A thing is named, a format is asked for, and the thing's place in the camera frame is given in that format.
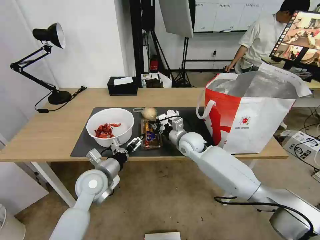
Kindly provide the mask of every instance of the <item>red chili pepper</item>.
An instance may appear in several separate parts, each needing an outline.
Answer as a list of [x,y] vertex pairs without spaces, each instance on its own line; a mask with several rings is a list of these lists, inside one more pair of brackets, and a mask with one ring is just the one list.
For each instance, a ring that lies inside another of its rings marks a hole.
[[100,125],[97,130],[94,130],[96,133],[96,137],[98,138],[112,138],[114,134],[112,133],[113,127],[119,127],[121,123],[106,123],[104,125]]
[[119,123],[119,124],[116,124],[116,123],[110,123],[109,125],[111,125],[112,127],[119,127],[119,126],[121,126],[121,123]]

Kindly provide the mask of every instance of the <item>black table mat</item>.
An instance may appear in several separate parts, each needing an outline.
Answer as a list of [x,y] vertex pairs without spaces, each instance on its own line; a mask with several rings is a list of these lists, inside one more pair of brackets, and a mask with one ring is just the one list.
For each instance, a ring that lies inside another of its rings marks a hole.
[[[96,107],[92,110],[92,113],[88,117],[88,119],[95,113],[107,109],[105,107]],[[128,110],[133,114],[134,117],[134,125],[132,130],[131,139],[134,137],[140,136],[140,122],[142,119],[141,113],[133,112],[134,108],[123,108]],[[197,132],[203,136],[203,138],[210,144],[213,144],[212,137],[204,123],[203,120],[199,120],[195,111],[195,107],[157,107],[158,115],[166,113],[167,110],[174,110],[179,111],[180,116],[186,118],[191,126],[188,126],[188,123],[184,121],[184,128],[187,132]],[[203,107],[199,109],[200,115],[203,114]],[[88,134],[86,130],[87,123],[83,126],[83,130],[79,136],[79,139],[74,146],[71,157],[86,157],[87,153],[96,148],[99,152],[101,152],[104,147],[97,144],[97,142]],[[103,156],[111,155],[111,151],[104,152]],[[182,154],[176,149],[176,147],[171,144],[169,141],[163,137],[163,147],[159,149],[150,149],[150,150],[143,150],[139,147],[135,152],[133,152],[130,156],[137,156],[137,157],[161,157],[161,156],[182,156]]]

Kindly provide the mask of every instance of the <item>monitor screen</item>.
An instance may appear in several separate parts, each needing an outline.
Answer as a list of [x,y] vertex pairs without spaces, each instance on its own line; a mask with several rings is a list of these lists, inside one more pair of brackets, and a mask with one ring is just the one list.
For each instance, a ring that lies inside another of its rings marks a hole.
[[288,22],[270,57],[292,61],[292,66],[320,67],[320,13],[297,11]]

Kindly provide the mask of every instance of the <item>black desk lamp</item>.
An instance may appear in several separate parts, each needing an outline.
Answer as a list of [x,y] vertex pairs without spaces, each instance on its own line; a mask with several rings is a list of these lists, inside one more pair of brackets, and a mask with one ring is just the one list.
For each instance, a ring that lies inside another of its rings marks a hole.
[[[64,49],[66,47],[66,39],[63,34],[62,27],[59,23],[54,23],[48,29],[37,29],[35,28],[32,31],[32,34],[35,39],[41,41],[44,46],[42,46],[39,50],[31,53],[30,55],[26,56],[25,58],[19,60],[18,62],[11,63],[10,68],[23,76],[31,79],[32,81],[40,84],[41,86],[49,89],[51,91],[51,95],[48,97],[48,101],[51,104],[58,105],[58,104],[63,104],[67,103],[71,100],[72,96],[69,92],[67,91],[59,91],[56,89],[56,86],[50,85],[42,80],[39,80],[38,78],[30,75],[29,73],[26,73],[23,69],[32,63],[40,60],[41,58],[49,55],[51,53],[51,48],[52,46],[48,44],[48,41],[52,42],[54,45],[57,47],[60,47]],[[32,60],[27,60],[28,58],[32,57],[33,55],[37,54],[38,52],[41,52],[42,50],[46,51],[45,54],[42,56],[32,59]]]

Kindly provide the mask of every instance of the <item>lamp base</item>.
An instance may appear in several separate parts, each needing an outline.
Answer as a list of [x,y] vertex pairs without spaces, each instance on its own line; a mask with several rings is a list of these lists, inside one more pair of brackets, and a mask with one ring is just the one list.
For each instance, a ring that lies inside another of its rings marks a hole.
[[71,93],[67,91],[57,91],[52,92],[52,94],[48,97],[48,101],[50,104],[59,105],[71,100],[72,96]]

